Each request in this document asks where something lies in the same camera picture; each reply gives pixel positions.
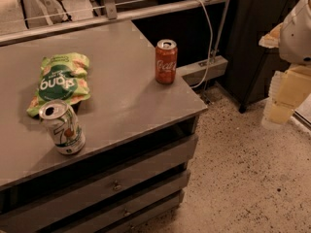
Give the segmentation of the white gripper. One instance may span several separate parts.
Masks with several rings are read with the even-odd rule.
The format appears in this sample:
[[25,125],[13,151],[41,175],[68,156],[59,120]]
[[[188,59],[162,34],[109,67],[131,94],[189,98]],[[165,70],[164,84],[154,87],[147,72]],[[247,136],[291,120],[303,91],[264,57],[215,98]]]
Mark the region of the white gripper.
[[278,129],[311,94],[311,0],[299,0],[279,23],[259,40],[264,48],[279,47],[280,57],[291,65],[272,77],[261,125]]

